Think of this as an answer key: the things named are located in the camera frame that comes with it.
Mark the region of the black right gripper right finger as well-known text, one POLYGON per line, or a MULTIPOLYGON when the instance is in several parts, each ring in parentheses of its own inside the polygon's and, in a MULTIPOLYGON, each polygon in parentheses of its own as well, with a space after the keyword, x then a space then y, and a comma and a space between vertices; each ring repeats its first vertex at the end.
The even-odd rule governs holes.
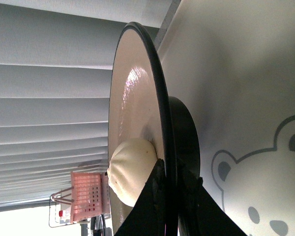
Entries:
POLYGON ((178 171, 178 228, 181 236, 244 236, 246 233, 218 206, 203 179, 178 171))

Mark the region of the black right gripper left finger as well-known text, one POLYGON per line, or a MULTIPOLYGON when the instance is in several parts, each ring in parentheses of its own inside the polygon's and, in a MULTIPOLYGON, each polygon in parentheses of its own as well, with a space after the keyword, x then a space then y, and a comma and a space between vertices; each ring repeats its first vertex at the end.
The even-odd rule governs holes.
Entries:
POLYGON ((135 206, 114 235, 164 236, 166 192, 164 161, 158 159, 135 206))

